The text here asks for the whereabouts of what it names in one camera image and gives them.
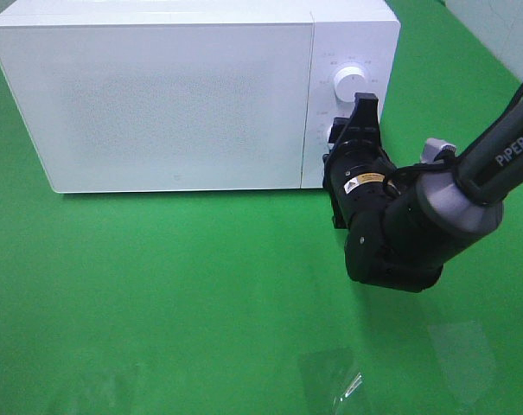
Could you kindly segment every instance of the green table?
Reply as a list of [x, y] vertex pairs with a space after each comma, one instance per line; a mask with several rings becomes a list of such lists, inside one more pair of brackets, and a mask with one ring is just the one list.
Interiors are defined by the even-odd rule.
[[[439, 3], [403, 23], [398, 165], [518, 82]], [[0, 414], [523, 413], [523, 185], [411, 294], [352, 283], [322, 191], [57, 195], [0, 73]]]

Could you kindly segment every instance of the warning label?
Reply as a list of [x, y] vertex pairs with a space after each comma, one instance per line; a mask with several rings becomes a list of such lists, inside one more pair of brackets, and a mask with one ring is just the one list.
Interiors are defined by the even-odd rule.
[[344, 190], [346, 191], [346, 195], [349, 195], [354, 188], [359, 187], [361, 184], [383, 181], [384, 175], [381, 175], [380, 173], [364, 173], [350, 179], [346, 184], [344, 184]]

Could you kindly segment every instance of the black robotic arm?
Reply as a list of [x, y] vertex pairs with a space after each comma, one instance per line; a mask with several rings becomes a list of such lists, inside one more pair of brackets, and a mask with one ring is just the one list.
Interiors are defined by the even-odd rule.
[[493, 232], [502, 200], [523, 182], [523, 86], [505, 112], [460, 156], [429, 139], [424, 163], [397, 169], [382, 149], [378, 100], [356, 94], [350, 118], [335, 118], [323, 187], [337, 228], [349, 230], [349, 276], [421, 291], [443, 264]]

